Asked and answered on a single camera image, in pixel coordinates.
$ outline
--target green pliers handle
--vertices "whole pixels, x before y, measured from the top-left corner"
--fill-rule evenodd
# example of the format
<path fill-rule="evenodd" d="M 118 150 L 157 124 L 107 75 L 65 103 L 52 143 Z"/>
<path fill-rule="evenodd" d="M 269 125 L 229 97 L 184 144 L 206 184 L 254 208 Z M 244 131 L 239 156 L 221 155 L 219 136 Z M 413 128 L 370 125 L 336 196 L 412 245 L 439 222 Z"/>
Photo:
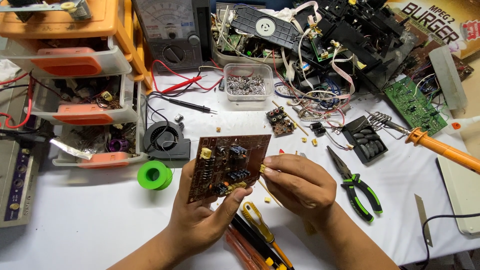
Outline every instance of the green pliers handle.
<path fill-rule="evenodd" d="M 377 195 L 365 182 L 360 180 L 360 174 L 352 174 L 352 178 L 343 180 L 343 184 L 341 186 L 347 191 L 348 199 L 350 200 L 350 204 L 352 205 L 353 209 L 367 222 L 372 222 L 373 216 L 361 204 L 357 197 L 357 193 L 355 192 L 355 187 L 358 187 L 366 195 L 375 213 L 383 213 L 382 206 L 380 205 Z"/>

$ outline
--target fingernail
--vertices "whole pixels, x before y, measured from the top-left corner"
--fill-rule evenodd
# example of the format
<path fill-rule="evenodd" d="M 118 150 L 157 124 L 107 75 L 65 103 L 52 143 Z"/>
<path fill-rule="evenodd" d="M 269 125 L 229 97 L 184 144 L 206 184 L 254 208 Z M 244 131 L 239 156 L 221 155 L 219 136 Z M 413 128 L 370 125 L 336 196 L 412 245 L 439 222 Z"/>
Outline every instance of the fingernail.
<path fill-rule="evenodd" d="M 271 157 L 266 157 L 266 158 L 264 159 L 264 164 L 265 164 L 265 165 L 269 164 L 270 162 L 272 162 L 272 158 L 271 158 Z"/>
<path fill-rule="evenodd" d="M 245 189 L 241 189 L 235 192 L 235 194 L 233 195 L 233 198 L 240 203 L 243 201 L 243 198 L 245 198 L 246 194 L 247 194 L 247 191 Z"/>

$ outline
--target solder wire spool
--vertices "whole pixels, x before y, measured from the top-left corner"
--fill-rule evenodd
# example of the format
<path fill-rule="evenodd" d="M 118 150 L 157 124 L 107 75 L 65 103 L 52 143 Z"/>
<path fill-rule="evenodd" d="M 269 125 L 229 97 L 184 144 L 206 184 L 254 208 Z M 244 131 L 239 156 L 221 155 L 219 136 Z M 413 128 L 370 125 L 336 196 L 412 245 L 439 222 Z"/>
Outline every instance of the solder wire spool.
<path fill-rule="evenodd" d="M 172 170 L 157 160 L 145 163 L 137 173 L 137 181 L 143 188 L 163 190 L 172 182 Z"/>

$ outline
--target blower fan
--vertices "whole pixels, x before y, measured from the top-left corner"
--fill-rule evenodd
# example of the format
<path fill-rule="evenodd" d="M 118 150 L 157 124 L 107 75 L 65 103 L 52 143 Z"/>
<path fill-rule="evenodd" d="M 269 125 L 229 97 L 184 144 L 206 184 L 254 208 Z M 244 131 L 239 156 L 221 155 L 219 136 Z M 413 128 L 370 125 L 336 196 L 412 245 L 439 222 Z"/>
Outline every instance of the blower fan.
<path fill-rule="evenodd" d="M 190 139 L 183 138 L 183 128 L 183 123 L 168 122 L 167 126 L 166 121 L 150 126 L 144 135 L 145 150 L 152 145 L 148 149 L 148 159 L 190 160 Z"/>

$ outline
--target human hand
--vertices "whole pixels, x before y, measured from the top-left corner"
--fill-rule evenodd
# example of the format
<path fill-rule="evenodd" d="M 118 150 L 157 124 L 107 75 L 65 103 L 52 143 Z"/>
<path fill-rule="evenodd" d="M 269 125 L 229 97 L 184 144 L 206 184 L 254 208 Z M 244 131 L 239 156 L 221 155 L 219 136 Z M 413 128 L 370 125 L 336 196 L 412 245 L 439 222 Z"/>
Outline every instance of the human hand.
<path fill-rule="evenodd" d="M 225 197 L 216 211 L 210 210 L 210 204 L 217 200 L 216 196 L 187 204 L 194 167 L 195 160 L 183 166 L 170 222 L 165 229 L 176 260 L 184 260 L 201 253 L 218 241 L 235 216 L 243 198 L 252 193 L 251 187 L 236 188 Z"/>
<path fill-rule="evenodd" d="M 328 217 L 336 182 L 322 166 L 290 154 L 266 157 L 263 164 L 268 190 L 285 208 L 313 222 Z"/>

